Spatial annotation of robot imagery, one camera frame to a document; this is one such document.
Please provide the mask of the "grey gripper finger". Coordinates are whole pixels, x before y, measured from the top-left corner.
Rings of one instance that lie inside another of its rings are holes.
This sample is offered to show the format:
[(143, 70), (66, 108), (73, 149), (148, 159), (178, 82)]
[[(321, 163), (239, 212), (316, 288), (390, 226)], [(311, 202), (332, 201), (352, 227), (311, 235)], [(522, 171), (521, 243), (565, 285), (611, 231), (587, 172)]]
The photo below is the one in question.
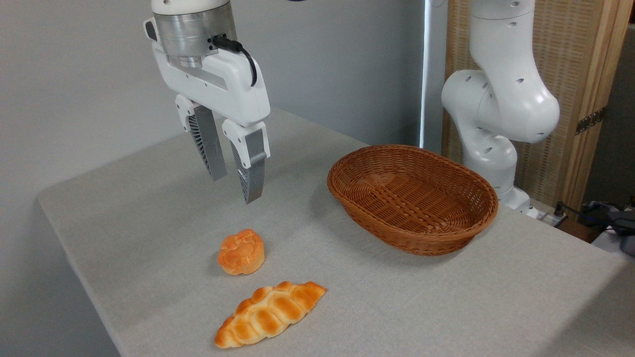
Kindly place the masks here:
[(175, 104), (181, 124), (189, 132), (211, 178), (216, 181), (226, 176), (224, 156), (212, 110), (177, 95)]
[(245, 203), (249, 204), (263, 191), (265, 160), (270, 157), (267, 128), (263, 122), (245, 128), (226, 119), (222, 129), (230, 140)]

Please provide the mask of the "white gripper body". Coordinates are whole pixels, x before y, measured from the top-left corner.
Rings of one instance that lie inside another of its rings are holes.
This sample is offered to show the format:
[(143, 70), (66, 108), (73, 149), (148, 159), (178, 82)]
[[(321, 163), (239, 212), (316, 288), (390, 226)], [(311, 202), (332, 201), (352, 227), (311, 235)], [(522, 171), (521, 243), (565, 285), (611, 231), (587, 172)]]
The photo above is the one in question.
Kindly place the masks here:
[(150, 18), (144, 27), (168, 88), (245, 128), (270, 114), (260, 67), (230, 18)]

